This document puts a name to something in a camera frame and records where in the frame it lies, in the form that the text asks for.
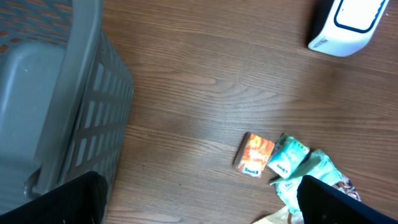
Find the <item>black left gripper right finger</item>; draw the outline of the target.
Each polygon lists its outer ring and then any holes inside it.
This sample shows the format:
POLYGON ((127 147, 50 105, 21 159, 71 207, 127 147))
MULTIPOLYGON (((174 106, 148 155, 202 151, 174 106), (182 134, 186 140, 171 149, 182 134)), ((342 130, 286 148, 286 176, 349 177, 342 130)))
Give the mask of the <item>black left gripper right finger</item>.
POLYGON ((297 200, 305 224, 397 224, 397 220, 310 175, 303 176, 297 200))

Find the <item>brown bread pouch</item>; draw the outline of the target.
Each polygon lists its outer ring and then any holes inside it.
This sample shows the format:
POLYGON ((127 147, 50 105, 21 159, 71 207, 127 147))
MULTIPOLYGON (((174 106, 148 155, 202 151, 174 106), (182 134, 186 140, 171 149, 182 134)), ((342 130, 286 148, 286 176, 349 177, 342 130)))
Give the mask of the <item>brown bread pouch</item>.
POLYGON ((308 175, 298 187, 297 201, 297 214, 284 207, 258 218, 254 224, 354 223, 359 220, 355 205, 363 204, 348 178, 329 186, 308 175))

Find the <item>orange snack packet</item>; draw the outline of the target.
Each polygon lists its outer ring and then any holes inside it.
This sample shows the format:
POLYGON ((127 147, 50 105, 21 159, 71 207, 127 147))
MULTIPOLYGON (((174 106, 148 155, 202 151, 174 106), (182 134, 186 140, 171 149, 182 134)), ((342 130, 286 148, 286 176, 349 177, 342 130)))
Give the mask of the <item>orange snack packet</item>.
POLYGON ((242 174, 261 178, 274 147, 274 142, 247 132, 234 158, 233 166, 242 174))

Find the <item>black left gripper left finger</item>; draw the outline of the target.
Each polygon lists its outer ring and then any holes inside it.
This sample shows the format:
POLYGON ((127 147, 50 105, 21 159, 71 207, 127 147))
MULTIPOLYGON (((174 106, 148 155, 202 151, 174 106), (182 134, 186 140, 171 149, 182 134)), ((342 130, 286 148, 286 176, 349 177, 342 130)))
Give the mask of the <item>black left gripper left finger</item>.
POLYGON ((106 178, 89 171, 1 215, 1 224, 101 223, 107 194, 106 178))

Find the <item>teal gum packet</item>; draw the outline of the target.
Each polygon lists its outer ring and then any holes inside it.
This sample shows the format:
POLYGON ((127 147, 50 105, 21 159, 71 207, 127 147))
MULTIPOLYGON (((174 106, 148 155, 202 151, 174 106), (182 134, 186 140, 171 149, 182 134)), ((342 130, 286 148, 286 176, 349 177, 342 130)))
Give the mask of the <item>teal gum packet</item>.
POLYGON ((295 137, 283 133, 267 166, 281 178, 289 178, 306 158, 310 149, 295 137))

